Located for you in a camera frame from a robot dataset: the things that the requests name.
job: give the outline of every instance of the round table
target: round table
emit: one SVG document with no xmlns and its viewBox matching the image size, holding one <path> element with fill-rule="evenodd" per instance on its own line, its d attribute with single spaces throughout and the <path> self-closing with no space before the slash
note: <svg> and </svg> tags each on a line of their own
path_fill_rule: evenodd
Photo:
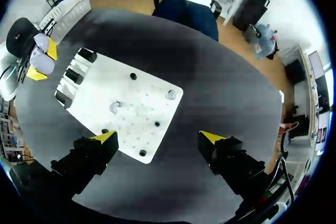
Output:
<svg viewBox="0 0 336 224">
<path fill-rule="evenodd" d="M 244 58 L 195 30 L 128 11 L 93 9 L 58 45 L 48 79 L 26 78 L 17 94 L 26 144 L 48 169 L 73 141 L 93 136 L 54 97 L 81 47 L 175 84 L 184 95 L 150 164 L 117 152 L 103 175 L 73 200 L 133 220 L 215 224 L 234 216 L 242 198 L 212 174 L 197 150 L 197 133 L 235 136 L 249 155 L 268 162 L 281 118 L 278 90 Z"/>
</svg>

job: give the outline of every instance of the white pegboard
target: white pegboard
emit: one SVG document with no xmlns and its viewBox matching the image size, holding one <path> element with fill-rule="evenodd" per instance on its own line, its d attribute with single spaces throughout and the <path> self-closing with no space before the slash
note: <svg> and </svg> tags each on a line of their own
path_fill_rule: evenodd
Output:
<svg viewBox="0 0 336 224">
<path fill-rule="evenodd" d="M 152 161 L 168 130 L 183 95 L 169 82 L 97 54 L 94 63 L 76 55 L 69 68 L 84 76 L 81 85 L 63 77 L 57 90 L 73 99 L 67 111 L 92 133 L 102 129 L 117 131 L 119 150 L 148 164 Z M 135 73 L 136 80 L 130 78 Z M 174 90 L 175 100 L 165 96 Z M 109 107 L 119 101 L 122 107 L 113 114 Z"/>
<path fill-rule="evenodd" d="M 73 26 L 90 10 L 90 0 L 63 0 L 48 12 L 40 22 L 39 28 L 45 28 L 49 21 L 54 19 L 56 24 L 53 27 L 51 38 L 59 44 Z"/>
</svg>

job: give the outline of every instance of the black chair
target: black chair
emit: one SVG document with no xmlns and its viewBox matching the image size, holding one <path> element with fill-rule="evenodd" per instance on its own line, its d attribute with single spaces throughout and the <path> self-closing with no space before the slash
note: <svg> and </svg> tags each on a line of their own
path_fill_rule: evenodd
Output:
<svg viewBox="0 0 336 224">
<path fill-rule="evenodd" d="M 159 5 L 160 1 L 159 0 L 153 0 L 153 1 L 154 1 L 154 6 L 156 8 Z M 213 6 L 215 6 L 214 17 L 215 17 L 215 19 L 218 19 L 220 13 L 222 12 L 221 5 L 217 1 L 212 0 L 210 6 L 211 6 L 211 9 L 213 8 Z M 187 23 L 186 17 L 184 17 L 183 20 L 179 23 L 183 24 L 183 25 L 186 25 L 186 23 Z"/>
</svg>

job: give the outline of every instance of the cable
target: cable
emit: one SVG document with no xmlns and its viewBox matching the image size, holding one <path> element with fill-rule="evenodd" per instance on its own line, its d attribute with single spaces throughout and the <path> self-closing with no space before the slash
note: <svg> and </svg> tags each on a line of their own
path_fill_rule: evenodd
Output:
<svg viewBox="0 0 336 224">
<path fill-rule="evenodd" d="M 293 193 L 293 189 L 292 186 L 290 184 L 290 180 L 289 180 L 289 176 L 288 176 L 288 172 L 287 172 L 287 167 L 286 167 L 286 161 L 283 157 L 280 158 L 281 159 L 281 164 L 282 164 L 282 168 L 285 174 L 285 178 L 287 181 L 287 186 L 288 186 L 288 190 L 289 190 L 289 194 L 290 194 L 290 198 L 291 198 L 291 203 L 294 202 L 294 193 Z"/>
<path fill-rule="evenodd" d="M 0 76 L 0 80 L 2 78 L 2 76 L 4 76 L 5 72 L 10 69 L 11 67 L 15 67 L 15 64 L 10 64 L 7 68 L 5 68 L 5 70 L 2 72 L 1 76 Z"/>
<path fill-rule="evenodd" d="M 26 155 L 26 154 L 22 154 L 21 157 L 30 157 L 30 158 L 34 158 L 32 156 Z"/>
<path fill-rule="evenodd" d="M 276 164 L 275 164 L 275 167 L 274 167 L 273 171 L 270 173 L 270 175 L 271 175 L 272 173 L 274 173 L 274 174 L 273 174 L 273 178 L 272 178 L 271 182 L 269 183 L 269 186 L 267 187 L 267 189 L 266 189 L 265 192 L 267 192 L 267 190 L 268 190 L 268 189 L 270 188 L 270 186 L 273 184 L 273 182 L 274 182 L 274 180 L 275 180 L 275 177 L 276 177 L 277 174 L 278 174 L 279 166 L 280 166 L 280 162 L 281 162 L 281 159 L 282 159 L 282 158 L 283 158 L 283 157 L 278 158 L 278 160 L 277 160 L 277 162 L 276 162 Z"/>
</svg>

